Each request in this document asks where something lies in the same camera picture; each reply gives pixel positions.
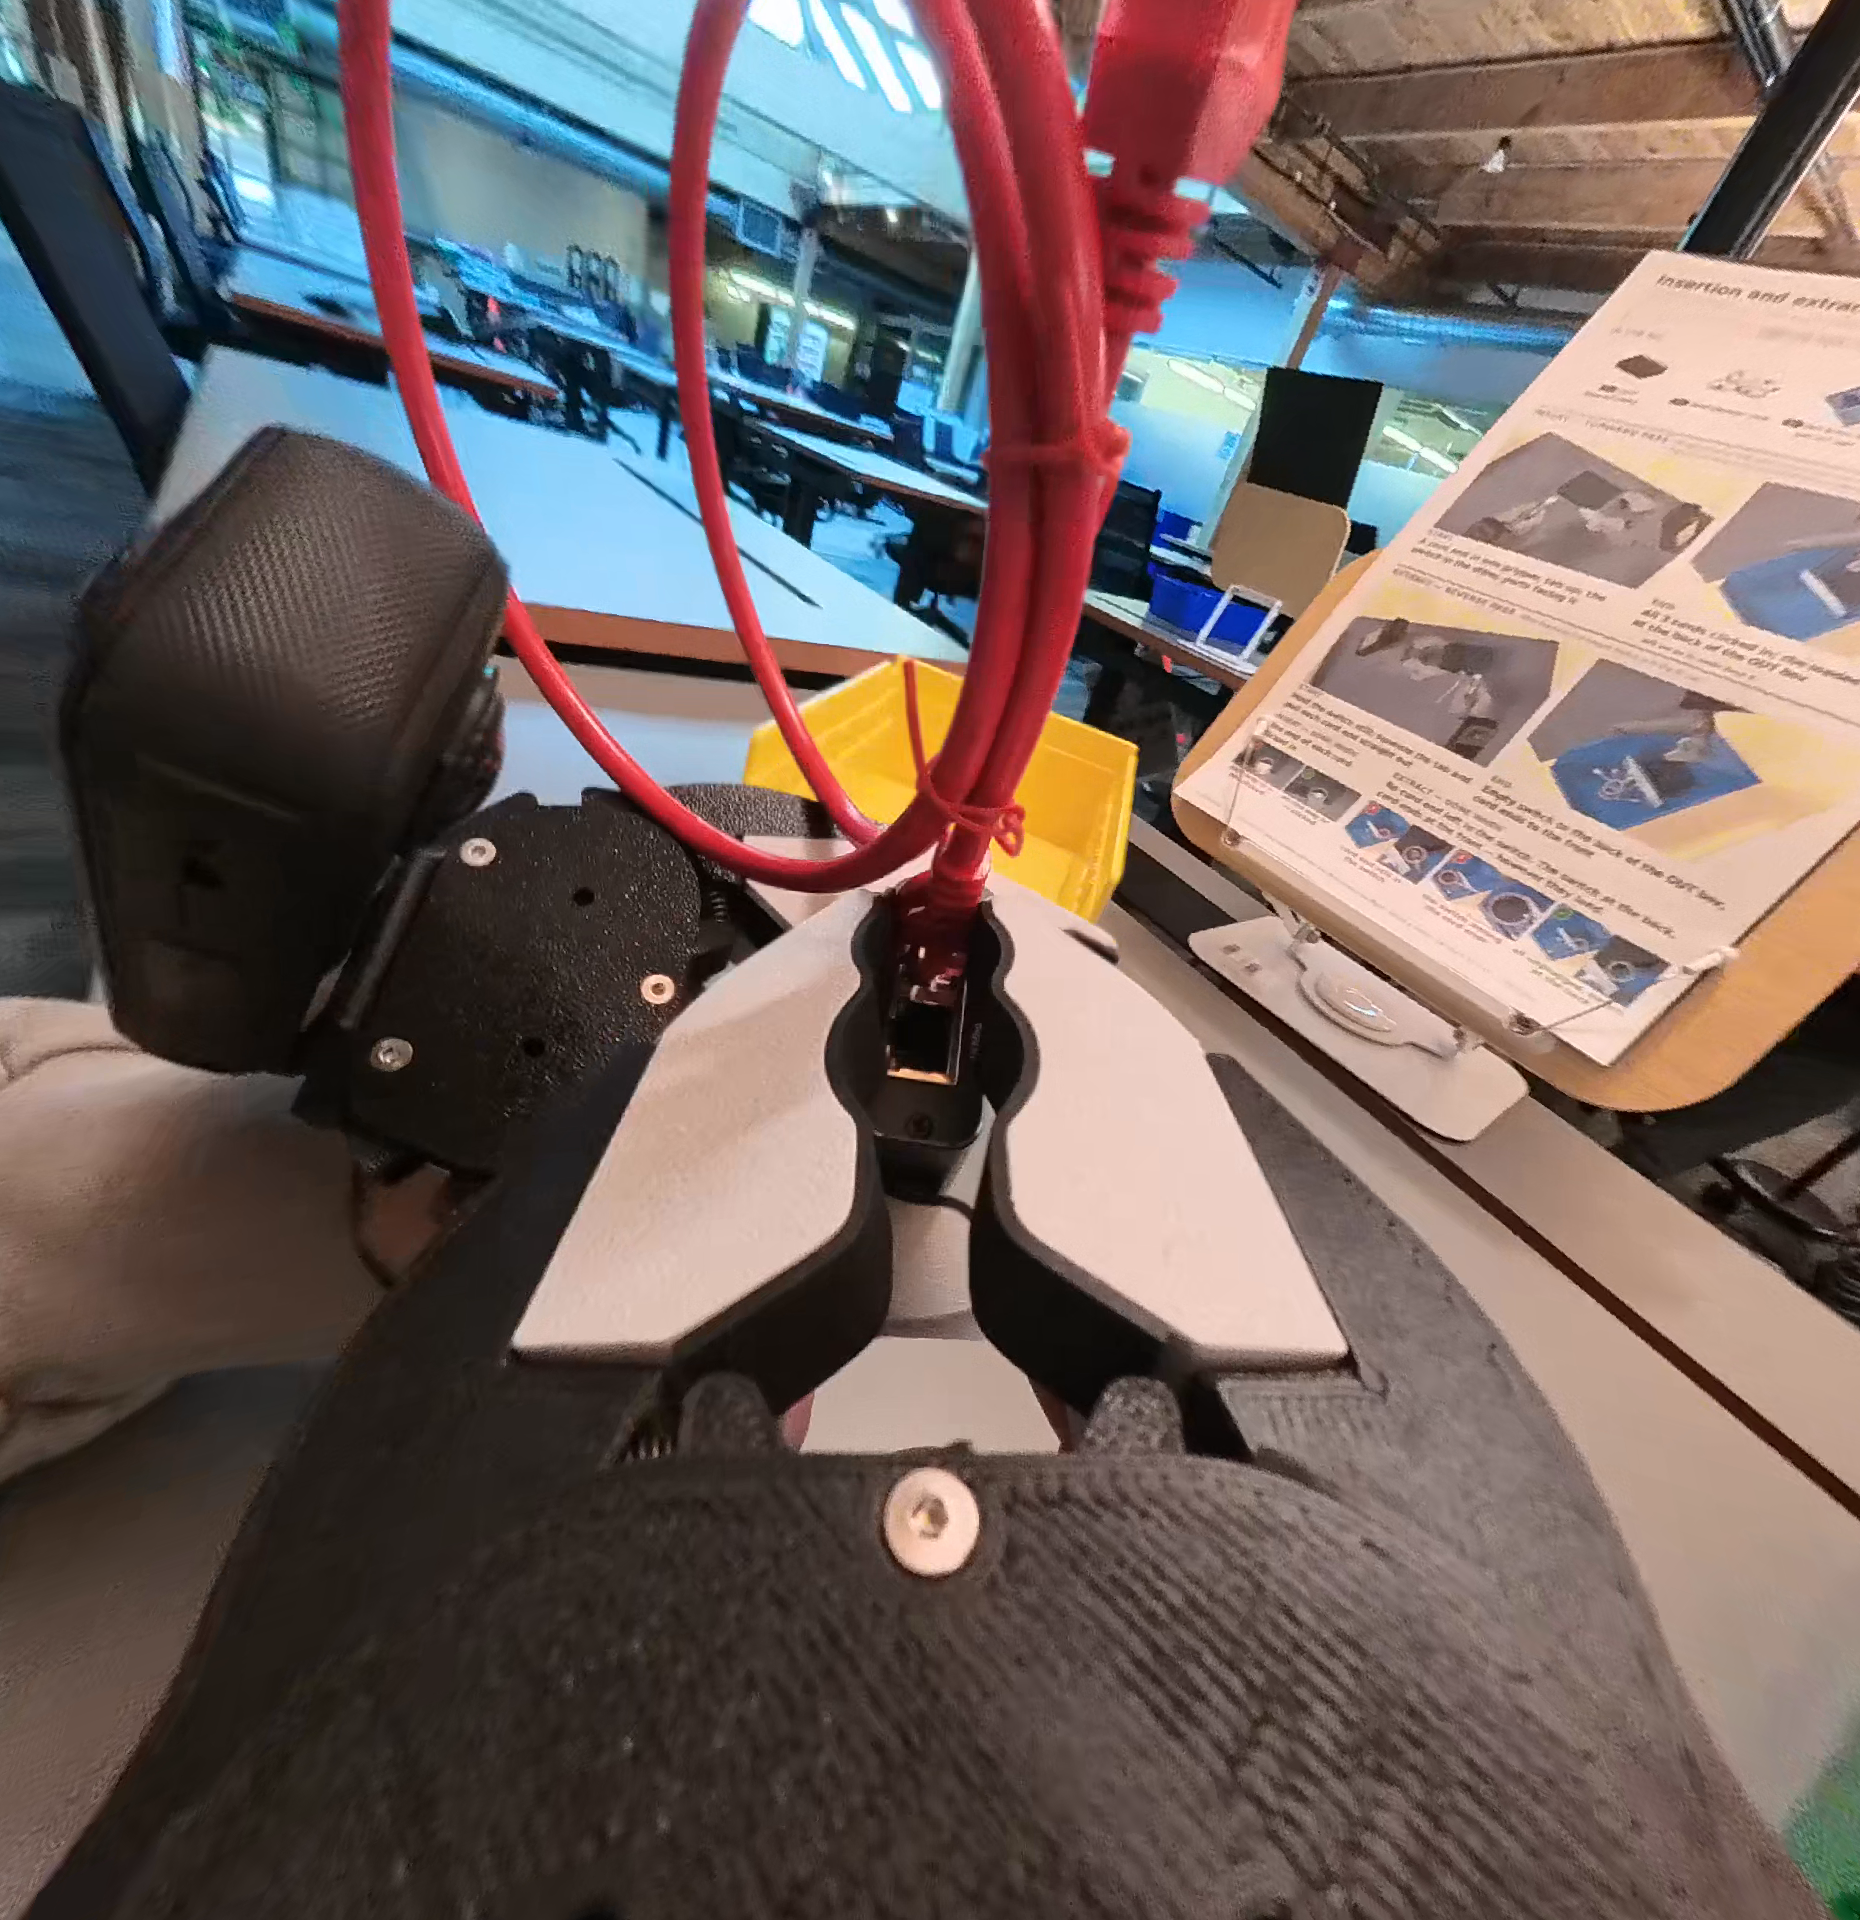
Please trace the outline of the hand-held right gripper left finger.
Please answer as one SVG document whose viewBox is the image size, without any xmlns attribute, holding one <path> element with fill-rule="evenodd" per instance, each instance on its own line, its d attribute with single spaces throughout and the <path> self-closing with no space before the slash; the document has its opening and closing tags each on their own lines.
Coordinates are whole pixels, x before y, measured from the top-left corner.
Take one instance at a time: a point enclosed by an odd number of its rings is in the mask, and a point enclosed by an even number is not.
<svg viewBox="0 0 1860 1920">
<path fill-rule="evenodd" d="M 773 1408 L 883 1330 L 891 1229 L 870 1129 L 880 897 L 722 973 L 663 1034 L 514 1333 L 514 1359 L 733 1373 Z"/>
</svg>

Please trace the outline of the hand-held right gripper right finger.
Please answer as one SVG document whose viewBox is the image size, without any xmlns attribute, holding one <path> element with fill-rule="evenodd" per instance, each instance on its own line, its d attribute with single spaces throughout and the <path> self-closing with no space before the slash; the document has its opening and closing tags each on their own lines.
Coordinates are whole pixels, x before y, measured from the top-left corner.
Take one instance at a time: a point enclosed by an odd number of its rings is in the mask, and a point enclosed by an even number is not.
<svg viewBox="0 0 1860 1920">
<path fill-rule="evenodd" d="M 972 1012 L 991 1137 L 969 1289 L 1001 1356 L 1074 1413 L 1123 1379 L 1205 1404 L 1226 1380 L 1350 1365 L 1204 1045 L 1111 936 L 993 886 Z"/>
</svg>

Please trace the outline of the black ethernet splitter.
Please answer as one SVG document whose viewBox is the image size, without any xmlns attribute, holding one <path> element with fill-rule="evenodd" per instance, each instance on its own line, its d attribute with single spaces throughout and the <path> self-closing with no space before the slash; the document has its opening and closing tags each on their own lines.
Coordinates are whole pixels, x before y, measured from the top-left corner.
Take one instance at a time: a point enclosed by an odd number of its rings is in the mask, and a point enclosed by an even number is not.
<svg viewBox="0 0 1860 1920">
<path fill-rule="evenodd" d="M 895 893 L 859 929 L 874 989 L 874 1064 L 864 1116 L 888 1194 L 930 1204 L 954 1188 L 991 1122 L 979 1064 L 995 936 L 972 924 L 958 950 L 931 948 Z"/>
</svg>

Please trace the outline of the yellow plastic bin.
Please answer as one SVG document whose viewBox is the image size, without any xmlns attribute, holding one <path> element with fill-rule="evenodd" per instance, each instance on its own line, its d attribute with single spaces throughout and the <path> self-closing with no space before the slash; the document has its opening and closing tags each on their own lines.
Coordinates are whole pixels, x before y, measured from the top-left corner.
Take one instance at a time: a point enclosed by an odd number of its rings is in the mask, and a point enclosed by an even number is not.
<svg viewBox="0 0 1860 1920">
<path fill-rule="evenodd" d="M 804 703 L 804 720 L 857 807 L 891 826 L 915 792 L 902 660 L 874 667 Z M 1136 782 L 1131 742 L 1051 715 L 1016 790 L 1025 843 L 993 868 L 1056 907 L 1097 924 L 1125 868 Z"/>
</svg>

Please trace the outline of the white board stand base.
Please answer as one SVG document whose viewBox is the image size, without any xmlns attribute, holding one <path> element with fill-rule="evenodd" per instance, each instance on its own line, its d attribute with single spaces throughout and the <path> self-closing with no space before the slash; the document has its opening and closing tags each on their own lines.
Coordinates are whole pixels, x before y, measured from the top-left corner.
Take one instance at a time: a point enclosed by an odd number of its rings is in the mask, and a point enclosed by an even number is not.
<svg viewBox="0 0 1860 1920">
<path fill-rule="evenodd" d="M 1197 929 L 1192 959 L 1425 1132 L 1480 1139 L 1526 1078 L 1419 999 L 1280 913 Z"/>
</svg>

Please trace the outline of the white wood-edged table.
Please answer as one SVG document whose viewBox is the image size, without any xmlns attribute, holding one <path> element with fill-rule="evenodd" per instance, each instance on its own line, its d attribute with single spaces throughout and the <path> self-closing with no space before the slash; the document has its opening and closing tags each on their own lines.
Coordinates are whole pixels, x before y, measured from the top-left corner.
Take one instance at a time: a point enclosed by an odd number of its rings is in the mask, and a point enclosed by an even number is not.
<svg viewBox="0 0 1860 1920">
<path fill-rule="evenodd" d="M 357 444 L 422 475 L 392 389 L 214 349 L 199 370 L 153 520 L 173 515 L 272 425 Z M 510 586 L 561 657 L 745 667 L 684 472 L 482 412 L 452 412 L 450 427 Z M 729 517 L 753 604 L 789 681 L 850 679 L 893 657 L 954 673 L 965 667 L 956 642 L 811 548 L 740 509 Z"/>
</svg>

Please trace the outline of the blue plastic bin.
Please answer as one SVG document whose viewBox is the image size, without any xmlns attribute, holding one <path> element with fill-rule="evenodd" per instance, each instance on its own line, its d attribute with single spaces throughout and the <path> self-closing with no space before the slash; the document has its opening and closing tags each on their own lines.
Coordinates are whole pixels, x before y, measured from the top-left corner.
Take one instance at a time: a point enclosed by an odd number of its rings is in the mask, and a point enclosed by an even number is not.
<svg viewBox="0 0 1860 1920">
<path fill-rule="evenodd" d="M 1219 588 L 1162 569 L 1152 569 L 1147 615 L 1182 644 L 1230 665 L 1260 660 L 1293 624 L 1258 588 Z"/>
</svg>

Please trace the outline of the small wooden board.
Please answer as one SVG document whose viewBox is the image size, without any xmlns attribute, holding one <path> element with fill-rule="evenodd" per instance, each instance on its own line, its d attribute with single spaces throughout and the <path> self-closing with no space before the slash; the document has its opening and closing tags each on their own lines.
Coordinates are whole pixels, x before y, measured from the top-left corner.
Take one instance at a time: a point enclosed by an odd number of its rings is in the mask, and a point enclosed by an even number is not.
<svg viewBox="0 0 1860 1920">
<path fill-rule="evenodd" d="M 1210 536 L 1210 583 L 1297 620 L 1342 565 L 1346 541 L 1345 507 L 1244 483 Z"/>
</svg>

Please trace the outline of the wooden display board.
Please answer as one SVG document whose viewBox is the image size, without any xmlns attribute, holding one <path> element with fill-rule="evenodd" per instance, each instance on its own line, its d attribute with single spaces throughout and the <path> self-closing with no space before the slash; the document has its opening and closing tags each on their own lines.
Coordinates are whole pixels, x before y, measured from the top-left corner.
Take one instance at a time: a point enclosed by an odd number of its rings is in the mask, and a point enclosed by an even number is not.
<svg viewBox="0 0 1860 1920">
<path fill-rule="evenodd" d="M 1687 994 L 1611 1066 L 1537 1024 L 1523 1024 L 1440 959 L 1339 905 L 1318 876 L 1246 848 L 1199 804 L 1197 782 L 1210 765 L 1230 764 L 1236 749 L 1260 733 L 1278 677 L 1317 651 L 1318 634 L 1375 565 L 1379 556 L 1367 556 L 1330 578 L 1267 665 L 1208 725 L 1175 780 L 1173 812 L 1184 835 L 1273 907 L 1280 923 L 1350 954 L 1353 965 L 1398 987 L 1444 1027 L 1460 1030 L 1469 1045 L 1485 1045 L 1553 1090 L 1636 1116 L 1667 1112 L 1725 1090 L 1860 972 L 1860 820 L 1736 943 L 1734 954 L 1706 973 L 1691 973 Z"/>
</svg>

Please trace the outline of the black screen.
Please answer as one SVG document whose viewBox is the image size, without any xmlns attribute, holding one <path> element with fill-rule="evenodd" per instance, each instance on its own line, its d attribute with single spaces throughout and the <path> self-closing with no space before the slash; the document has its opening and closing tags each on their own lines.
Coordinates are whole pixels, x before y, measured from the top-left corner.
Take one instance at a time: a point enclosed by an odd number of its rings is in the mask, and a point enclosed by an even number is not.
<svg viewBox="0 0 1860 1920">
<path fill-rule="evenodd" d="M 1382 384 L 1271 367 L 1241 481 L 1255 489 L 1350 507 L 1382 401 Z"/>
</svg>

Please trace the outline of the office chair base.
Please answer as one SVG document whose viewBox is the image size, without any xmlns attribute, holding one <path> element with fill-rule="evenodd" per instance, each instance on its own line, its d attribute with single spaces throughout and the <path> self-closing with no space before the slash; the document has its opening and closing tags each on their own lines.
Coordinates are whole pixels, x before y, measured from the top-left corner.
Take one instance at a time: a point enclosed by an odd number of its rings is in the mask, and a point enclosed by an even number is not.
<svg viewBox="0 0 1860 1920">
<path fill-rule="evenodd" d="M 1826 1176 L 1854 1161 L 1860 1126 L 1792 1176 L 1751 1157 L 1712 1159 L 1699 1206 L 1746 1250 L 1860 1330 L 1860 1190 L 1849 1213 L 1818 1194 Z"/>
</svg>

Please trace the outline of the printed instruction sheet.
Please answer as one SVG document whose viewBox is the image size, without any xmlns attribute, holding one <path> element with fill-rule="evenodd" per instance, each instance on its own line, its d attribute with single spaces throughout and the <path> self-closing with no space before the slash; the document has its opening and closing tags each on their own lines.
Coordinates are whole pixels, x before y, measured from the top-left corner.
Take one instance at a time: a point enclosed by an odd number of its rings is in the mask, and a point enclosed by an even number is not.
<svg viewBox="0 0 1860 1920">
<path fill-rule="evenodd" d="M 1649 252 L 1197 782 L 1611 1066 L 1860 820 L 1860 279 Z"/>
</svg>

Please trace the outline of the large dark screen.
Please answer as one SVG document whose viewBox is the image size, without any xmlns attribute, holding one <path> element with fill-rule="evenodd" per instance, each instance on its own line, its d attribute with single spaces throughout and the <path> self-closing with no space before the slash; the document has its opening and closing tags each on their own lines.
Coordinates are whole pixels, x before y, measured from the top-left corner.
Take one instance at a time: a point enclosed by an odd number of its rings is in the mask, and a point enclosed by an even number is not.
<svg viewBox="0 0 1860 1920">
<path fill-rule="evenodd" d="M 158 493 L 191 384 L 150 300 L 143 233 L 86 116 L 3 78 L 0 221 L 140 483 Z"/>
</svg>

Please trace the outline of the black pole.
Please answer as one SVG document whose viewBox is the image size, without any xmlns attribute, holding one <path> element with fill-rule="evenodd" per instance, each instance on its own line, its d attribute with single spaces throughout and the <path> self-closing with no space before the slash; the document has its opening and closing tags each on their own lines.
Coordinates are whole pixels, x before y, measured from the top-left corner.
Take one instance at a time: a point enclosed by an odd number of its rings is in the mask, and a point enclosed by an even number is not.
<svg viewBox="0 0 1860 1920">
<path fill-rule="evenodd" d="M 1788 40 L 1780 5 L 1717 11 L 1759 84 L 1759 112 L 1679 252 L 1746 262 L 1860 104 L 1860 2 L 1830 2 L 1801 43 Z"/>
</svg>

